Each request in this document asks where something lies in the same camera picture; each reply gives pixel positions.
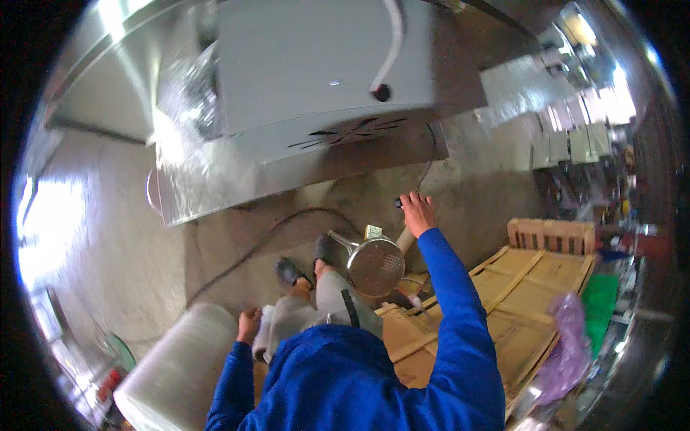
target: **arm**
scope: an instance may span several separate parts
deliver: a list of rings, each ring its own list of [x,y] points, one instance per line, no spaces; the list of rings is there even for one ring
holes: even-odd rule
[[[460,258],[435,227],[431,198],[413,198],[401,197],[405,223],[418,238],[444,314],[429,385],[414,396],[418,426],[502,429],[505,396],[486,313]]]
[[[242,312],[233,350],[213,394],[205,431],[235,430],[254,409],[254,360],[251,345],[261,326],[261,308]]]

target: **wooden pallet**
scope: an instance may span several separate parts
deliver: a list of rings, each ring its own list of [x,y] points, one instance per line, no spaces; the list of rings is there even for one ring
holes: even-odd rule
[[[508,222],[511,246],[529,250],[589,255],[596,250],[594,223],[541,219],[512,219]]]
[[[551,302],[570,291],[581,293],[593,264],[593,255],[506,246],[469,272],[488,315],[486,322],[506,392],[506,417],[558,340],[548,313]],[[380,313],[384,344],[396,374],[409,388],[423,388],[428,383],[443,318],[435,297],[423,305],[428,316],[405,313],[394,305]]]

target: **stainless steel strainer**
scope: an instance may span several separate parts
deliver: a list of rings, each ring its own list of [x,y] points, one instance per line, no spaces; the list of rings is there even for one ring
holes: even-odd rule
[[[397,288],[405,273],[405,259],[394,242],[370,238],[359,244],[332,230],[328,235],[350,253],[347,270],[356,291],[365,297],[382,298]]]

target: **hand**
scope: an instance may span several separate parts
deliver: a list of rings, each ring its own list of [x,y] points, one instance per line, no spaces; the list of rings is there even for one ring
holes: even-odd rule
[[[436,207],[431,200],[431,196],[425,197],[417,192],[401,194],[402,210],[405,211],[405,225],[408,227],[415,238],[419,238],[423,233],[436,227],[434,216]]]
[[[261,307],[253,308],[252,310],[243,311],[239,316],[239,333],[237,334],[237,341],[254,344],[254,338],[261,327]]]

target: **strainer handle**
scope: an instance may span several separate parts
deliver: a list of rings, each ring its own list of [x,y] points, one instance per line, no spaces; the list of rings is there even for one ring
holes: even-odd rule
[[[412,235],[412,232],[410,232],[410,228],[405,226],[405,230],[402,231],[400,238],[398,238],[395,243],[400,251],[402,251],[402,254],[405,255],[407,250],[410,250],[410,247],[412,247],[412,245],[415,243],[415,240],[416,238],[414,235]]]
[[[333,238],[334,240],[336,240],[339,243],[341,243],[342,245],[344,245],[349,254],[352,254],[355,251],[355,248],[357,246],[359,246],[358,243],[353,243],[352,241],[346,239],[345,237],[343,237],[341,234],[337,233],[334,230],[331,230],[330,232],[328,232],[328,235],[331,238]]]

